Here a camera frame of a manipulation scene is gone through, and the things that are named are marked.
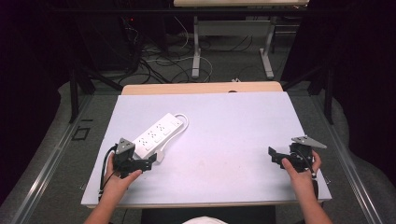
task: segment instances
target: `white table surface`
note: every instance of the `white table surface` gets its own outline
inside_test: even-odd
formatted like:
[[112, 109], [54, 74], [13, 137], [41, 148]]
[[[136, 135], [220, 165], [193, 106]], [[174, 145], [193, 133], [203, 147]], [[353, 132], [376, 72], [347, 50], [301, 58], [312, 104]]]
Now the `white table surface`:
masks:
[[176, 7], [302, 6], [309, 0], [175, 0]]
[[[98, 151], [81, 204], [96, 206], [102, 163], [120, 138], [134, 141], [166, 113], [182, 113], [190, 126], [125, 193], [133, 208], [296, 203], [285, 170], [268, 147], [290, 153], [304, 135], [285, 92], [121, 95]], [[318, 172], [320, 201], [332, 198]]]

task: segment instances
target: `hand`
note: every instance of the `hand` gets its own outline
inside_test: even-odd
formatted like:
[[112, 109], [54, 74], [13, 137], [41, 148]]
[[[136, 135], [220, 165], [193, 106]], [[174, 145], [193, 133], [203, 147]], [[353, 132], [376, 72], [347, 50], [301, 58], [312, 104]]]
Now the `hand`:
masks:
[[114, 172], [113, 160], [114, 153], [111, 153], [107, 160], [106, 174], [104, 178], [106, 185], [101, 201], [105, 201], [108, 205], [116, 206], [132, 182], [142, 174], [142, 171], [134, 171], [121, 179], [119, 178], [120, 174], [118, 172]]
[[[312, 155], [315, 159], [314, 163], [312, 164], [312, 169], [316, 173], [321, 165], [321, 160], [319, 154], [314, 150], [312, 151]], [[312, 185], [311, 172], [306, 170], [304, 172], [297, 173], [290, 161], [286, 158], [282, 160], [282, 164], [290, 176], [291, 186], [294, 189], [297, 200], [299, 202], [301, 200], [315, 200], [316, 196], [314, 192], [314, 186]]]

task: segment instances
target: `person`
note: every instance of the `person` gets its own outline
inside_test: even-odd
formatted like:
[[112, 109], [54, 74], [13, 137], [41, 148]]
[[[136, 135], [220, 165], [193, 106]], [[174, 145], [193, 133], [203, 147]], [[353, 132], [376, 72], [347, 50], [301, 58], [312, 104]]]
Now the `person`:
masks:
[[[312, 164], [312, 169], [316, 173], [321, 165], [321, 159], [317, 152], [312, 151], [312, 154], [315, 159]], [[142, 174], [141, 170], [137, 170], [123, 179], [118, 178], [117, 174], [114, 173], [113, 170], [113, 158], [114, 154], [111, 153], [107, 161], [107, 168], [105, 174], [105, 180], [108, 181], [106, 182], [102, 199], [100, 200], [99, 204], [92, 210], [92, 212], [84, 222], [85, 224], [108, 224], [114, 212], [114, 209], [120, 202], [124, 192]], [[331, 224], [332, 221], [317, 201], [310, 171], [306, 170], [305, 172], [297, 173], [297, 171], [291, 165], [290, 161], [286, 158], [282, 160], [282, 164], [290, 176], [291, 186], [303, 211], [305, 224]], [[212, 217], [198, 217], [185, 223], [199, 223], [196, 222], [198, 220], [201, 220], [204, 223], [211, 223], [210, 221], [213, 221], [213, 223], [224, 223]]]

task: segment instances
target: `desk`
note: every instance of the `desk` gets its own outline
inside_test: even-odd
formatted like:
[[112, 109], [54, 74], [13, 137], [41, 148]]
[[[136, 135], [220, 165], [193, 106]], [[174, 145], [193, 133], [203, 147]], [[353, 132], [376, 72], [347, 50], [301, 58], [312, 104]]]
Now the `desk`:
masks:
[[[165, 113], [185, 114], [190, 126], [167, 145], [163, 162], [153, 164], [151, 171], [132, 184], [120, 207], [296, 203], [288, 174], [267, 154], [268, 147], [289, 153], [291, 138], [304, 135], [289, 96], [281, 90], [276, 82], [125, 87], [81, 204], [94, 207], [98, 203], [106, 152], [121, 137], [135, 140]], [[330, 200], [321, 172], [318, 185], [319, 200]]]
[[[276, 6], [303, 6], [309, 0], [175, 0], [176, 7], [276, 7]], [[255, 35], [266, 36], [265, 46], [260, 49], [262, 64], [268, 79], [274, 78], [268, 51], [276, 26], [276, 17], [269, 21], [198, 21], [194, 17], [194, 59], [191, 76], [198, 78], [201, 49], [199, 48], [200, 35]]]

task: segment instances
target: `white power strip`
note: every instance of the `white power strip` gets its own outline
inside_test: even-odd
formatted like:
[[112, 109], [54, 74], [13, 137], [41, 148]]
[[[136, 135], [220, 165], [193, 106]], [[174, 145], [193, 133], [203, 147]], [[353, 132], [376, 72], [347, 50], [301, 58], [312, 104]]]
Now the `white power strip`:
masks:
[[134, 153], [142, 160], [147, 159], [158, 150], [160, 145], [165, 144], [182, 125], [183, 121], [169, 113], [166, 114], [133, 141], [135, 144]]

